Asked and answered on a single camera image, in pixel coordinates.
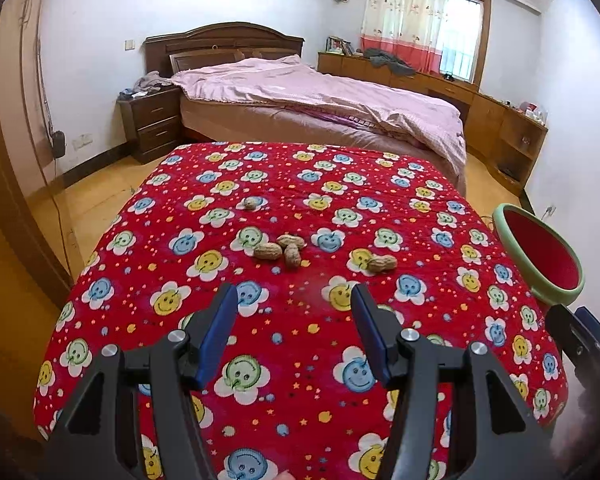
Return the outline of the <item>red trash bin green rim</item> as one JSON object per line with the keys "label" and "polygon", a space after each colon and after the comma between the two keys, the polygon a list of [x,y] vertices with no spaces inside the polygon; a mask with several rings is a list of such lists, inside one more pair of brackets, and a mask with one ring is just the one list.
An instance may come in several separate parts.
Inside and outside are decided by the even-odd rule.
{"label": "red trash bin green rim", "polygon": [[513,204],[498,205],[492,220],[494,233],[544,311],[578,299],[585,283],[582,264],[559,233]]}

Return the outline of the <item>long wooden cabinet desk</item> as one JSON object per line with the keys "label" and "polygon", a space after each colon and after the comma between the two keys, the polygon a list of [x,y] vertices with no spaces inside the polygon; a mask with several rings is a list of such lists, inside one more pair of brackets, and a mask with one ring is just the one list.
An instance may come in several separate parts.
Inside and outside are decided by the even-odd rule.
{"label": "long wooden cabinet desk", "polygon": [[360,56],[321,52],[317,70],[414,91],[453,104],[460,111],[468,152],[486,164],[491,176],[509,192],[524,195],[547,128],[520,110],[485,96],[470,84],[421,73],[399,76],[388,66],[374,67]]}

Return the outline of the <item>single peanut right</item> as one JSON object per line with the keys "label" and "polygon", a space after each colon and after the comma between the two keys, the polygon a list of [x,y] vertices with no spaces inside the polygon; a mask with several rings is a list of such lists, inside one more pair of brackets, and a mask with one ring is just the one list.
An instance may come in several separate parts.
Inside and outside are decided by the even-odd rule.
{"label": "single peanut right", "polygon": [[368,259],[367,271],[373,274],[388,272],[398,266],[398,260],[392,255],[372,255]]}

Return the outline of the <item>peanut cluster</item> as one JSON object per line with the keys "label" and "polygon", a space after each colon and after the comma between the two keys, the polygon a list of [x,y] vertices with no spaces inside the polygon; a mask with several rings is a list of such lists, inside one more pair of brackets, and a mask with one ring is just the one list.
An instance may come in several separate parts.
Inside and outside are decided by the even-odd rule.
{"label": "peanut cluster", "polygon": [[253,257],[265,261],[283,258],[287,266],[298,268],[302,261],[301,251],[305,247],[306,241],[301,236],[283,234],[275,242],[257,245],[253,249]]}

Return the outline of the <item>small peanut far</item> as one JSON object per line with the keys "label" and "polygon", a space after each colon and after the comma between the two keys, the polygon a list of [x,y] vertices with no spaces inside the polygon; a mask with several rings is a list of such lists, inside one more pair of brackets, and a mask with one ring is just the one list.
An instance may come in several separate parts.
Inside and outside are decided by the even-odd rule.
{"label": "small peanut far", "polygon": [[256,210],[259,207],[259,200],[257,197],[247,197],[244,200],[245,210]]}

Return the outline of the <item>red smiley flower blanket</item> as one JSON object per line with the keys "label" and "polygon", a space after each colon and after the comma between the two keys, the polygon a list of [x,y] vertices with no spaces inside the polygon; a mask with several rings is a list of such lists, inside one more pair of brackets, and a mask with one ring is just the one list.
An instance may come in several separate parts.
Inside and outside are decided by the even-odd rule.
{"label": "red smiley flower blanket", "polygon": [[[223,479],[375,477],[396,395],[370,374],[351,314],[358,284],[434,344],[484,342],[540,424],[566,404],[539,306],[430,162],[321,144],[181,146],[96,230],[38,373],[41,434],[102,348],[154,344],[225,283],[237,318],[218,374],[193,397]],[[253,257],[283,234],[306,241],[301,266]],[[372,255],[398,266],[370,273]]]}

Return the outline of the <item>dark wooden nightstand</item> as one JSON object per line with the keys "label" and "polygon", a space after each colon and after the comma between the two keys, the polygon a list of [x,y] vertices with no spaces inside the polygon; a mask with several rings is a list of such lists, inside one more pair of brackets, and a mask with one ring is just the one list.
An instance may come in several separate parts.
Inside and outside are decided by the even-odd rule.
{"label": "dark wooden nightstand", "polygon": [[182,138],[181,89],[118,100],[126,143],[141,164],[170,153]]}

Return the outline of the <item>grey clothes on desk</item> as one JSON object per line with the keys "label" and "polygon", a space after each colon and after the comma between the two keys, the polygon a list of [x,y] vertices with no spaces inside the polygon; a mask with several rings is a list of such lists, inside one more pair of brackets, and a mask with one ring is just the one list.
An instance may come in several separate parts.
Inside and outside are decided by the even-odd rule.
{"label": "grey clothes on desk", "polygon": [[363,58],[370,61],[373,68],[388,67],[391,73],[396,76],[411,77],[416,74],[416,70],[409,66],[396,55],[385,50],[368,48],[363,51]]}

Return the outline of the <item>pink quilted bed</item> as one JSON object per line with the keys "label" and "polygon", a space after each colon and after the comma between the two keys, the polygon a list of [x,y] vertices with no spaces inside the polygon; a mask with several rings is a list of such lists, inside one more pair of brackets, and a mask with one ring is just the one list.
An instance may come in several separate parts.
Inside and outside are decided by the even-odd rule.
{"label": "pink quilted bed", "polygon": [[184,126],[215,141],[325,143],[431,162],[466,191],[460,112],[423,94],[325,75],[298,55],[181,70]]}

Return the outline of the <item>floral curtain red hem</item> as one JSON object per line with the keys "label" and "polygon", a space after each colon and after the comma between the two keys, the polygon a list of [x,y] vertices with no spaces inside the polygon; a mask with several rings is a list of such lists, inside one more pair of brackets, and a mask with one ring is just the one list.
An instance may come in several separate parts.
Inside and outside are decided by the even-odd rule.
{"label": "floral curtain red hem", "polygon": [[361,48],[383,50],[414,70],[436,74],[448,0],[366,0]]}

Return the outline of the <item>dark wooden headboard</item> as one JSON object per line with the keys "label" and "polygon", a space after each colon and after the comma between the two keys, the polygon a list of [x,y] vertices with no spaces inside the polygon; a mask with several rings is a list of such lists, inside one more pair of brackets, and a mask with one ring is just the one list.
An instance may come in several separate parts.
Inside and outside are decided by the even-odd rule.
{"label": "dark wooden headboard", "polygon": [[145,70],[170,77],[180,70],[240,61],[302,55],[304,39],[264,25],[226,22],[187,32],[150,36],[143,43]]}

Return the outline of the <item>black charger on wall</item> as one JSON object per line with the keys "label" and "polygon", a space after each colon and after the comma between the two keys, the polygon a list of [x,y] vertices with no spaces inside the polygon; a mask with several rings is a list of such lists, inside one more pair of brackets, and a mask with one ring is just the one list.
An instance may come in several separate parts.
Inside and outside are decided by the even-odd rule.
{"label": "black charger on wall", "polygon": [[50,147],[54,159],[64,157],[67,151],[66,135],[61,130],[55,130],[50,134]]}

